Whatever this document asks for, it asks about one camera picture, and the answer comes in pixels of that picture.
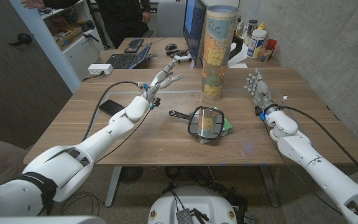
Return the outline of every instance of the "bottle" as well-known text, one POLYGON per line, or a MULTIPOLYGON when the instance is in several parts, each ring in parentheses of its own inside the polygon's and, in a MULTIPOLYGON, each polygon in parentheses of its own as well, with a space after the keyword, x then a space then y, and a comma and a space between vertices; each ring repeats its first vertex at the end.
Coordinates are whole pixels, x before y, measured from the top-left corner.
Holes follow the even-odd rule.
POLYGON ((250 58, 257 58, 260 55, 260 49, 266 37, 266 30, 256 29, 252 32, 252 37, 248 45, 247 55, 250 58))
POLYGON ((236 35, 242 36, 243 31, 244 31, 244 21, 238 19, 238 24, 236 27, 236 35))
POLYGON ((251 36, 252 36, 252 32, 254 31, 254 29, 256 29, 257 23, 258 23, 258 20, 256 20, 256 19, 251 19, 249 21, 248 28, 247 28, 247 35, 244 38, 244 43, 246 44, 246 46, 249 45, 249 42, 250 42, 251 36))
POLYGON ((262 22, 260 25, 259 25, 259 27, 258 27, 258 29, 265 29, 265 22, 262 22))

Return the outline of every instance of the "gray wall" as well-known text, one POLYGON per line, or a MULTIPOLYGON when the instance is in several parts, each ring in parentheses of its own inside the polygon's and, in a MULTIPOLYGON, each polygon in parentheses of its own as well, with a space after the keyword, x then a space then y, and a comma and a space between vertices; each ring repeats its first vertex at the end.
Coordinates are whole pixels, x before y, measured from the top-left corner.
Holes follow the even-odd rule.
POLYGON ((358 139, 358 0, 241 0, 239 12, 265 22, 281 66, 294 68, 358 139))

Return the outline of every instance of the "table leg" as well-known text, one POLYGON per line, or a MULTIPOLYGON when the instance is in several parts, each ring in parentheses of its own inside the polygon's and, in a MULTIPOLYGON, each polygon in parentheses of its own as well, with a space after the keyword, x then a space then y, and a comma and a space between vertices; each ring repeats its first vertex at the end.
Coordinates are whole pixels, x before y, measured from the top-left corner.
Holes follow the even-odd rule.
POLYGON ((114 197, 116 196, 116 191, 118 188, 119 176, 121 174, 122 167, 114 167, 112 170, 111 180, 109 190, 107 192, 107 197, 104 205, 106 207, 112 207, 112 202, 114 201, 114 197))
POLYGON ((260 166, 260 173, 262 174, 262 178, 265 182, 267 195, 270 200, 270 204, 277 208, 280 206, 280 201, 278 200, 276 188, 273 183, 272 173, 270 172, 269 166, 260 166))

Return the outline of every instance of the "black smartphone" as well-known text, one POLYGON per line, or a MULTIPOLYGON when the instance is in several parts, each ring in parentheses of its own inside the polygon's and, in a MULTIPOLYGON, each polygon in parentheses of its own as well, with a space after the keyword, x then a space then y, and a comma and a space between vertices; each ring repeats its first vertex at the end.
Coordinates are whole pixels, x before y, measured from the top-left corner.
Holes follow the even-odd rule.
POLYGON ((99 109, 106 114, 113 116, 118 111, 124 109, 125 106, 120 105, 119 103, 114 102, 113 100, 106 100, 106 102, 102 103, 99 106, 99 109))

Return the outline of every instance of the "person's hand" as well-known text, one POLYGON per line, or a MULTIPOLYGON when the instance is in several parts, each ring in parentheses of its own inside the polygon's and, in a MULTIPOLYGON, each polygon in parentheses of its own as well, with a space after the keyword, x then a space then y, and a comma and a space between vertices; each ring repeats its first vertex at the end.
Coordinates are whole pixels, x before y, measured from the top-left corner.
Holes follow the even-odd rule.
POLYGON ((26 7, 28 9, 45 9, 44 0, 20 0, 20 4, 22 4, 23 7, 26 7))
POLYGON ((143 22, 148 23, 150 21, 150 12, 143 12, 143 22))

